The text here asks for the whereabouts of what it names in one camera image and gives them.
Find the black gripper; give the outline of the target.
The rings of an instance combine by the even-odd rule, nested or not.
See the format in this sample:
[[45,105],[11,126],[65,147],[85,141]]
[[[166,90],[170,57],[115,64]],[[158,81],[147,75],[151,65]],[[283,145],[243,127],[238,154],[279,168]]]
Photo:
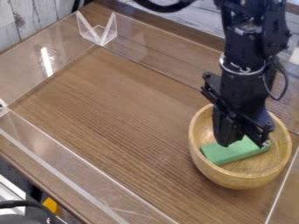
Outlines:
[[275,72],[252,75],[206,72],[200,92],[212,103],[212,128],[219,145],[228,147],[247,136],[259,148],[268,144],[275,123],[266,107]]

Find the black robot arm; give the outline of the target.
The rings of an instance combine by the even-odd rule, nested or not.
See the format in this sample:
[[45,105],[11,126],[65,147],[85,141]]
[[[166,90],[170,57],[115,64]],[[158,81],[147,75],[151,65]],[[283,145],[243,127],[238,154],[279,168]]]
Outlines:
[[278,54],[292,33],[286,22],[286,0],[212,0],[222,18],[224,51],[222,74],[204,73],[202,94],[212,103],[212,130],[227,147],[243,137],[258,146],[268,141],[275,122],[266,102],[284,96],[272,93],[276,74],[286,69]]

